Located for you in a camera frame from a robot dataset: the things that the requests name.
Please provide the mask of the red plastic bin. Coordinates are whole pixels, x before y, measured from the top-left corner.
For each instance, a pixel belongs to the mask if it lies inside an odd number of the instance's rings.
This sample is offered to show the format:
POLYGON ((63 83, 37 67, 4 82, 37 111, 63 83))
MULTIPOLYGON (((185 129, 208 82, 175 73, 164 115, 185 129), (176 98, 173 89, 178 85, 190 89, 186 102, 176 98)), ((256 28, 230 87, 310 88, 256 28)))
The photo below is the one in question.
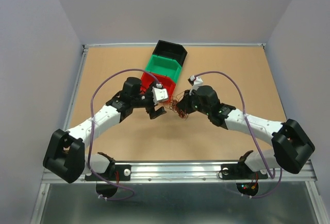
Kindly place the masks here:
POLYGON ((145 93, 150 84, 152 84, 155 81, 155 78, 158 79, 158 81, 162 84, 162 86, 167 90, 169 99, 166 101, 167 103, 170 102, 173 96, 174 89, 176 87, 176 83, 169 77, 164 75, 159 75, 156 73, 152 73, 153 77, 147 73, 143 73, 141 76, 141 88, 140 91, 142 93, 145 93))

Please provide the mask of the green plastic bin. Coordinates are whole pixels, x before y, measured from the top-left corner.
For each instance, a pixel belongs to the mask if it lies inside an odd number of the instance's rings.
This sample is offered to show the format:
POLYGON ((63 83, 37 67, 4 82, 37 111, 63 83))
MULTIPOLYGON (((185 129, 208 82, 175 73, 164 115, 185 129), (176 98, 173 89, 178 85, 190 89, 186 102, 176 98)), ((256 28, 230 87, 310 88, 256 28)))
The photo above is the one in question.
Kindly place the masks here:
POLYGON ((145 70, 169 77, 174 83, 177 83, 182 66, 175 59, 152 55, 145 70))

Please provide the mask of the black plastic bin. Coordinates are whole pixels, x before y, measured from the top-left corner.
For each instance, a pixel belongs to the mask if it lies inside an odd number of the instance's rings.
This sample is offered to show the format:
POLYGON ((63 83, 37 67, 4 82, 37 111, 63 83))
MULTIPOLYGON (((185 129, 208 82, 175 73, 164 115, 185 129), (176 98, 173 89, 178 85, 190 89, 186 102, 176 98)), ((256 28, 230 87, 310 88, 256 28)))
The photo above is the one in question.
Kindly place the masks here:
POLYGON ((152 54, 168 59, 174 59, 180 66, 183 66, 188 52, 181 44, 159 40, 152 54))

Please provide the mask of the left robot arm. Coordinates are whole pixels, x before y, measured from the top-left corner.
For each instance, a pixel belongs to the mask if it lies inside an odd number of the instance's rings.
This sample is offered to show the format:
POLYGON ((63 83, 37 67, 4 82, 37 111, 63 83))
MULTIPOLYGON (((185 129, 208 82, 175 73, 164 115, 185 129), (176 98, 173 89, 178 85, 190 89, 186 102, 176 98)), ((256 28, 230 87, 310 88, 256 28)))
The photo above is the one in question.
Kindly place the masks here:
POLYGON ((66 131, 53 132, 43 160, 43 167, 68 183, 75 182, 82 174, 98 174, 108 180, 114 176, 115 161, 108 155, 86 154, 93 141, 111 127, 121 123, 135 108, 145 108, 150 119, 166 113, 160 102, 168 100, 168 92, 158 82, 152 82, 141 91, 142 81, 128 77, 120 90, 98 112, 81 124, 66 131))

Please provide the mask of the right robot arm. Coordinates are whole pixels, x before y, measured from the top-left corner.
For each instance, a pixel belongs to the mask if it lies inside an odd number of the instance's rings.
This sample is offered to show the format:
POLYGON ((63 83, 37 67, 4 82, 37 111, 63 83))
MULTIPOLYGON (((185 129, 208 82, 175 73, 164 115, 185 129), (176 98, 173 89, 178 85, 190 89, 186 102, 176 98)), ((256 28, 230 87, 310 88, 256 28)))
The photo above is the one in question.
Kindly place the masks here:
POLYGON ((176 106, 188 115, 198 111, 217 127, 251 135, 254 142, 261 140, 271 146, 268 150, 262 150, 257 145, 256 150, 244 154, 237 165, 239 175, 244 178, 267 169, 283 169, 298 174, 315 151, 315 145, 297 121, 271 121, 245 114, 234 106, 220 102, 216 91, 210 86, 186 90, 176 106))

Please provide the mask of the aluminium rail frame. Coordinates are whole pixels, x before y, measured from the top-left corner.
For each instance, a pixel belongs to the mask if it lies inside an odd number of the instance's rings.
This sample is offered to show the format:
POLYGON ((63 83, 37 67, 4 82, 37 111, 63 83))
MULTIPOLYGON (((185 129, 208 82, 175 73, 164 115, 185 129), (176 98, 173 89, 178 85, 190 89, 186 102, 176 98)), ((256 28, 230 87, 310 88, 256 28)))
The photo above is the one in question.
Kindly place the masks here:
MULTIPOLYGON (((67 116, 64 121, 64 128, 69 128, 72 123, 81 120, 84 110, 79 111, 82 97, 91 92, 91 85, 86 79, 91 75, 93 67, 105 67, 106 59, 129 59, 136 58, 136 66, 146 64, 146 57, 155 43, 108 43, 108 44, 84 44, 78 76, 75 82, 74 92, 70 101, 67 116)), ((284 109, 280 102, 274 80, 266 59, 265 44, 263 43, 185 43, 188 50, 188 60, 196 60, 199 57, 215 56, 219 64, 225 70, 229 68, 228 62, 243 62, 244 59, 251 62, 247 67, 254 77, 260 76, 263 86, 261 89, 268 89, 271 92, 270 103, 274 105, 270 113, 275 117, 282 117, 284 109)), ((232 164, 230 159, 215 159, 209 157, 206 160, 195 159, 188 154, 181 158, 168 157, 160 161, 146 156, 143 160, 131 158, 127 161, 119 161, 121 164, 132 166, 131 183, 133 184, 192 184, 192 183, 222 183, 216 176, 216 170, 221 168, 222 163, 232 164)), ((282 182, 300 182, 306 184, 308 197, 318 223, 329 223, 329 215, 325 204, 317 189, 317 176, 312 162, 308 161, 300 174, 283 174, 282 182)))

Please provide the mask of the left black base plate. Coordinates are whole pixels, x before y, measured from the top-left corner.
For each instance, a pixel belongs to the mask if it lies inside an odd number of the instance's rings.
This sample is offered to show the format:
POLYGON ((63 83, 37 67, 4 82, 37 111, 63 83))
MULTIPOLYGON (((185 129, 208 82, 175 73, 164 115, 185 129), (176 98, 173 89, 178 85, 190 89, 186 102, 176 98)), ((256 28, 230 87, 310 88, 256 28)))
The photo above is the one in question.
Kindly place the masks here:
POLYGON ((104 173, 99 173, 101 177, 108 181, 130 181, 131 179, 131 165, 130 164, 116 164, 112 165, 110 169, 106 169, 104 173))

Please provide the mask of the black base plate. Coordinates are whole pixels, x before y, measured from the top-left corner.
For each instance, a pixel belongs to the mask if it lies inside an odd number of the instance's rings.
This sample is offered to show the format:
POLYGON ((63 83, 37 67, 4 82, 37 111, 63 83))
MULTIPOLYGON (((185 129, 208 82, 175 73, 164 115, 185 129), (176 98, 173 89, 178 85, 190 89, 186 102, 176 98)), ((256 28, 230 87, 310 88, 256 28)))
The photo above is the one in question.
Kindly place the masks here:
POLYGON ((218 178, 223 180, 256 180, 267 179, 266 174, 260 171, 253 172, 248 166, 241 164, 222 164, 218 172, 218 178))
POLYGON ((116 164, 112 165, 110 169, 106 169, 104 173, 99 173, 101 177, 108 181, 130 181, 131 179, 131 165, 130 164, 116 164))

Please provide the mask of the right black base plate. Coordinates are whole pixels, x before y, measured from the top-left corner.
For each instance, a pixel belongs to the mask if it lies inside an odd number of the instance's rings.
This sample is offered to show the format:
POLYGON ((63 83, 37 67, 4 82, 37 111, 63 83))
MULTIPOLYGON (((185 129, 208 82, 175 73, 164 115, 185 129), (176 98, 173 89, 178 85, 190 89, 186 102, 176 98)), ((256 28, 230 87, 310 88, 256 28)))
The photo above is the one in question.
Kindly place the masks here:
POLYGON ((260 171, 253 172, 248 166, 241 164, 222 164, 218 172, 218 178, 223 180, 256 180, 267 179, 266 174, 260 171))

